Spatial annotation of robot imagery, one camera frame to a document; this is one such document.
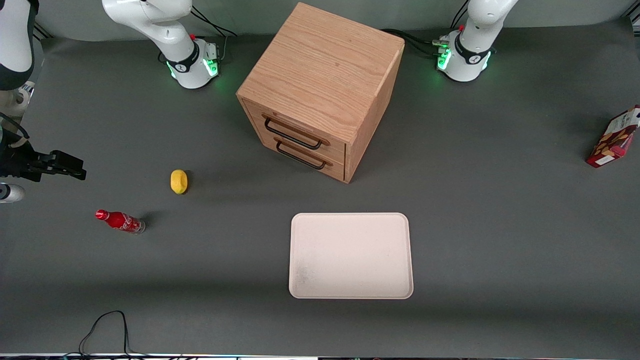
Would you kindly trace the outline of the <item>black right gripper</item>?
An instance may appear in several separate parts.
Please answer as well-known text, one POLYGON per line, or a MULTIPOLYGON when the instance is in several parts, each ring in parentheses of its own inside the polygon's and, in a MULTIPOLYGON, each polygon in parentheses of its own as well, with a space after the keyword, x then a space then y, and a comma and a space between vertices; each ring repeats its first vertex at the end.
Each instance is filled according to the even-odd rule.
POLYGON ((50 153, 36 152, 29 141, 19 140, 18 146, 11 147, 1 142, 0 176, 2 178, 23 178, 38 183, 42 174, 66 174, 78 180, 85 180, 87 171, 84 161, 60 150, 50 153))

